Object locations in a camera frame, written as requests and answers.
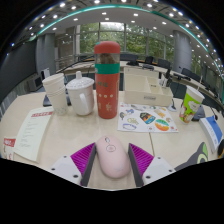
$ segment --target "white computer mouse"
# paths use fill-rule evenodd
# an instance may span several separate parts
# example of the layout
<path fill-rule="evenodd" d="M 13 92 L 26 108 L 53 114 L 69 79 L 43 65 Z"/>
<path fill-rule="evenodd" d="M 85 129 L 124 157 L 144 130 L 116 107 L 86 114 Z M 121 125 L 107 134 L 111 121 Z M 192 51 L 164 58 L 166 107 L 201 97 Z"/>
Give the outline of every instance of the white computer mouse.
<path fill-rule="evenodd" d="M 121 142 L 114 136 L 103 136 L 96 142 L 100 167 L 105 175 L 121 178 L 131 169 L 130 160 Z"/>

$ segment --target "white box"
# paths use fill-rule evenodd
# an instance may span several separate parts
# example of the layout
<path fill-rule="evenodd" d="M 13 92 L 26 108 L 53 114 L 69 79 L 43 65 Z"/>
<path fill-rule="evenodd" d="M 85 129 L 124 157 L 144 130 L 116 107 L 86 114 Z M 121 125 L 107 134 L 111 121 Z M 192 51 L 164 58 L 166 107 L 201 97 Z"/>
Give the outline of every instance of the white box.
<path fill-rule="evenodd" d="M 167 107 L 170 105 L 173 93 L 169 87 L 162 87 L 158 77 L 151 73 L 147 76 L 124 73 L 124 102 L 127 104 L 147 104 Z"/>

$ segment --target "chair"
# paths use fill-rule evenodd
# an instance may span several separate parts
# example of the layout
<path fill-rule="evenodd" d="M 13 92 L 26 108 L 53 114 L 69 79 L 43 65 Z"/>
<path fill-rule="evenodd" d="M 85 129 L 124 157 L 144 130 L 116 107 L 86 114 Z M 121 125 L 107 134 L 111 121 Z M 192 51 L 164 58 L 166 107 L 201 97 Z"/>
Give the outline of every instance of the chair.
<path fill-rule="evenodd" d="M 161 68 L 167 68 L 167 69 L 169 69 L 170 68 L 170 62 L 169 61 L 166 61 L 164 59 L 159 58 L 158 59 L 157 66 L 158 67 L 161 67 Z"/>
<path fill-rule="evenodd" d="M 145 58 L 145 64 L 149 64 L 151 65 L 153 61 L 153 57 L 152 56 L 148 56 Z"/>

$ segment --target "wall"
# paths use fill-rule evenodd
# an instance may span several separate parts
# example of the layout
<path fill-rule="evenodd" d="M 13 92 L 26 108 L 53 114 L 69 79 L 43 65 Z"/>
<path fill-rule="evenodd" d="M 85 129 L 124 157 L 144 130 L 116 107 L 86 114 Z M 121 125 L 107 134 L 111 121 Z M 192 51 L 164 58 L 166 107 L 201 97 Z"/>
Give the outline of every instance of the wall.
<path fill-rule="evenodd" d="M 27 42 L 8 54 L 0 68 L 0 104 L 25 78 L 36 73 L 36 40 Z"/>

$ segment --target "green band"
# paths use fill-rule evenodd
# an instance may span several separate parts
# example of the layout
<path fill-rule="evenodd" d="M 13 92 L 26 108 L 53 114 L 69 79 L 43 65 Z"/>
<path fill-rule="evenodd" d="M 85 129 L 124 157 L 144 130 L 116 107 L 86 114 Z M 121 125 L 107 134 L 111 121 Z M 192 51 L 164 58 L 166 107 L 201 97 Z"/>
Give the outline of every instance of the green band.
<path fill-rule="evenodd" d="M 119 64 L 95 64 L 97 74 L 115 74 L 120 72 Z"/>

